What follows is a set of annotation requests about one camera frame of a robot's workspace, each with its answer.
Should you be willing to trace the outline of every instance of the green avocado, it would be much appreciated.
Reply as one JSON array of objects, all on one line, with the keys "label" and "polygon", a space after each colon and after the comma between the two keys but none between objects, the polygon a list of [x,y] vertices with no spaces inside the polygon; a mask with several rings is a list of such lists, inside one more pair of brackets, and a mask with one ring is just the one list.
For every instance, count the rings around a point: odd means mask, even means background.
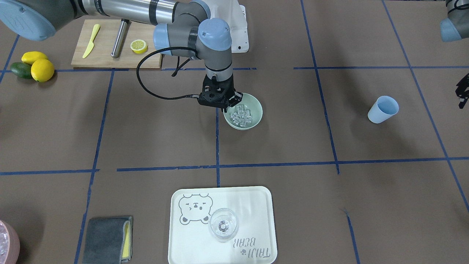
[{"label": "green avocado", "polygon": [[32,79],[31,76],[31,65],[24,62],[14,62],[10,66],[11,72],[23,79]]}]

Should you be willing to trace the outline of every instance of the pink bowl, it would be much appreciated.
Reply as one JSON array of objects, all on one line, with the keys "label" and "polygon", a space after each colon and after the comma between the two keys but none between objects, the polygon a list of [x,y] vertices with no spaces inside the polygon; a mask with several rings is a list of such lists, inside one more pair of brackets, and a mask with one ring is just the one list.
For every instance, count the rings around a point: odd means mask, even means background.
[{"label": "pink bowl", "polygon": [[6,227],[7,235],[9,239],[8,249],[7,249],[7,258],[5,264],[15,264],[18,260],[18,255],[20,254],[20,239],[15,230],[7,223],[0,220],[0,224],[3,224]]}]

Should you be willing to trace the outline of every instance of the knife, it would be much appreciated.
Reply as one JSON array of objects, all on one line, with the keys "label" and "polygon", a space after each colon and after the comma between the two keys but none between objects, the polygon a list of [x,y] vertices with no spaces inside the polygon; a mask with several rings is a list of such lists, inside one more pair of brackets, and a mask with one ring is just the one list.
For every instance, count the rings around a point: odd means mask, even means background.
[{"label": "knife", "polygon": [[90,41],[88,42],[88,46],[86,47],[85,53],[83,54],[82,58],[86,58],[90,54],[91,50],[93,50],[93,48],[94,48],[93,41],[94,41],[96,35],[98,34],[98,31],[99,31],[100,28],[101,28],[101,26],[99,24],[94,25],[93,32],[91,33]]},{"label": "knife", "polygon": [[114,43],[114,48],[113,48],[113,51],[111,52],[111,56],[114,59],[119,58],[121,54],[122,45],[124,44],[127,31],[129,30],[129,24],[130,24],[129,19],[121,19],[121,26],[119,28],[119,31],[117,32],[116,42]]}]

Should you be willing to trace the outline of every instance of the folded cloth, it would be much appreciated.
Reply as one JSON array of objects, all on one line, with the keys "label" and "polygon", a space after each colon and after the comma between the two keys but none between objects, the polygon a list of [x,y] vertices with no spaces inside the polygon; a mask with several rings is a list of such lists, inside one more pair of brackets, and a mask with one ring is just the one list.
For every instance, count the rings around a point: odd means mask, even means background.
[{"label": "folded cloth", "polygon": [[132,216],[90,219],[83,264],[121,264],[122,260],[130,260],[131,234]]}]

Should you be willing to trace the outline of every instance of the white tray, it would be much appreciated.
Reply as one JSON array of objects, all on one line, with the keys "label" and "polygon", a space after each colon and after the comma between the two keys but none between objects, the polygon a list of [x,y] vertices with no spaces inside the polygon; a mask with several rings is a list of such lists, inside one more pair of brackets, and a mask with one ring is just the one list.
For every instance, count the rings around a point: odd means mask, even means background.
[{"label": "white tray", "polygon": [[[208,224],[210,215],[220,208],[229,208],[238,217],[236,236],[224,243],[214,238]],[[276,258],[272,195],[267,188],[181,189],[173,194],[170,264],[270,264]]]}]

